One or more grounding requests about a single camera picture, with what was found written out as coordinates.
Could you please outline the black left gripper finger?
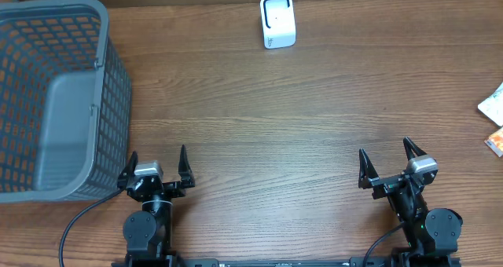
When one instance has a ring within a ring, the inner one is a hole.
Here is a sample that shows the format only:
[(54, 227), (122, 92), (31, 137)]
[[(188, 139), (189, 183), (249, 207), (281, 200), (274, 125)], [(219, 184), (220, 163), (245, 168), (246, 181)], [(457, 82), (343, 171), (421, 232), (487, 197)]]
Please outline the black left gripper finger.
[(196, 186), (195, 178), (187, 156), (186, 146), (183, 144), (180, 151), (178, 163), (178, 175), (181, 177), (183, 188), (193, 188)]
[(127, 161), (126, 166), (119, 174), (118, 180), (127, 181), (130, 177), (132, 177), (134, 175), (134, 170), (137, 164), (138, 164), (138, 154), (136, 151), (133, 151), (129, 160)]

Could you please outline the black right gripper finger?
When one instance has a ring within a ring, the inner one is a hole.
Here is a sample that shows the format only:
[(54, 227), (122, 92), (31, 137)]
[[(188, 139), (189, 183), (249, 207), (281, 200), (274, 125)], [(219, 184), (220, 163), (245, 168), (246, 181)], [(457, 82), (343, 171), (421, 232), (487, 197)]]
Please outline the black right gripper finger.
[(408, 160), (426, 155), (426, 152), (419, 148), (409, 137), (403, 138), (403, 144)]
[(359, 149), (359, 175), (358, 187), (359, 188), (372, 188), (375, 182), (380, 180), (372, 162), (363, 148)]

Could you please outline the small orange white box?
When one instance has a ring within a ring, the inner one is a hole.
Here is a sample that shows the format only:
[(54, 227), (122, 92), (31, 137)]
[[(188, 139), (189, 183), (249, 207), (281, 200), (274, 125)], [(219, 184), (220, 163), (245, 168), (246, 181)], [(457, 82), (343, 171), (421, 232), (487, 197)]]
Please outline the small orange white box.
[(484, 143), (498, 156), (503, 156), (503, 128), (492, 133)]

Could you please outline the white bamboo print tube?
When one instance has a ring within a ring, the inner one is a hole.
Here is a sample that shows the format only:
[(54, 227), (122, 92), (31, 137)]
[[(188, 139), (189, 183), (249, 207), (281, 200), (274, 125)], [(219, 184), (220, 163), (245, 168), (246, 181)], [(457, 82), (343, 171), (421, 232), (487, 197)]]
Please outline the white bamboo print tube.
[(502, 127), (503, 123), (503, 83), (484, 101), (478, 104), (477, 108), (488, 119), (494, 122), (497, 126)]

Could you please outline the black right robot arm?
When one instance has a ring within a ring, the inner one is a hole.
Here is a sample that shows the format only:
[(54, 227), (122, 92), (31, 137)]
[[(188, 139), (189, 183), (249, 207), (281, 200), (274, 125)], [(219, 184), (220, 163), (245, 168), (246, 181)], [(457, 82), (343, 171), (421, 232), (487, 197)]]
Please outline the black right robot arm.
[[(408, 163), (398, 175), (382, 178), (364, 149), (359, 150), (358, 187), (371, 189), (374, 199), (386, 198), (399, 224), (386, 232), (366, 251), (363, 258), (351, 261), (354, 266), (459, 266), (452, 258), (457, 252), (463, 219), (455, 210), (430, 210), (422, 192), (439, 171), (437, 161), (419, 148), (409, 137), (403, 138)], [(407, 247), (395, 247), (387, 257), (373, 257), (375, 248), (402, 230)]]

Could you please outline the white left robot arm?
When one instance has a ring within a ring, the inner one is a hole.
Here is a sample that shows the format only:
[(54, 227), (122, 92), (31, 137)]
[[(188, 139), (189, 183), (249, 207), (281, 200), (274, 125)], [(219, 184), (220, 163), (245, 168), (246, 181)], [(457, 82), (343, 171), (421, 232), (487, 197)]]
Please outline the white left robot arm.
[(171, 248), (172, 214), (175, 198), (186, 195), (196, 186), (189, 165), (186, 146), (181, 147), (178, 181), (163, 181), (163, 171), (157, 161), (140, 163), (134, 152), (118, 178), (118, 188), (141, 204), (123, 224), (127, 242), (125, 266), (184, 266), (181, 255)]

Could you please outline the white barcode scanner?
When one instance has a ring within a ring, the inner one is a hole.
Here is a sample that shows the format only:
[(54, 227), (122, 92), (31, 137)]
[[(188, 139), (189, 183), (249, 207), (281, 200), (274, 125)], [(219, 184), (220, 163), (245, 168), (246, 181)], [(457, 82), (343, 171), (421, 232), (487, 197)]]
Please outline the white barcode scanner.
[(279, 49), (296, 43), (293, 0), (261, 0), (259, 3), (266, 49)]

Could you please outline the grey plastic mesh basket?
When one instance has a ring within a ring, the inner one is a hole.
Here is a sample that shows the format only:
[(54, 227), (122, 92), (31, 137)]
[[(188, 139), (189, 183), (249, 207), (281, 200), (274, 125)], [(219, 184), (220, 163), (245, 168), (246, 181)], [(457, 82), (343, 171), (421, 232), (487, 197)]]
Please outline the grey plastic mesh basket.
[(1, 201), (100, 199), (127, 162), (132, 85), (98, 0), (1, 7)]

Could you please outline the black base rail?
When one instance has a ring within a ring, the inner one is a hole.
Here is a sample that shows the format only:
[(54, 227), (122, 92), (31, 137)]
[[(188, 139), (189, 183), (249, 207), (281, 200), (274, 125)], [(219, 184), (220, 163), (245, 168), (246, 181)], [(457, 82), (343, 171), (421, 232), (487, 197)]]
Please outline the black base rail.
[[(384, 267), (392, 266), (388, 257), (373, 257), (369, 258), (365, 266), (368, 267)], [(127, 264), (123, 262), (113, 262), (110, 266), (125, 267), (125, 266), (187, 266), (187, 267), (359, 267), (362, 264), (363, 258), (351, 257), (349, 259), (340, 259), (334, 261), (219, 261), (214, 258), (198, 258), (198, 259), (178, 259), (173, 265), (170, 259), (167, 263), (163, 264), (161, 261), (154, 261), (150, 263), (140, 264)], [(459, 258), (451, 258), (451, 263), (436, 262), (426, 263), (425, 261), (414, 262), (411, 260), (410, 266), (454, 266), (461, 267), (461, 260)]]

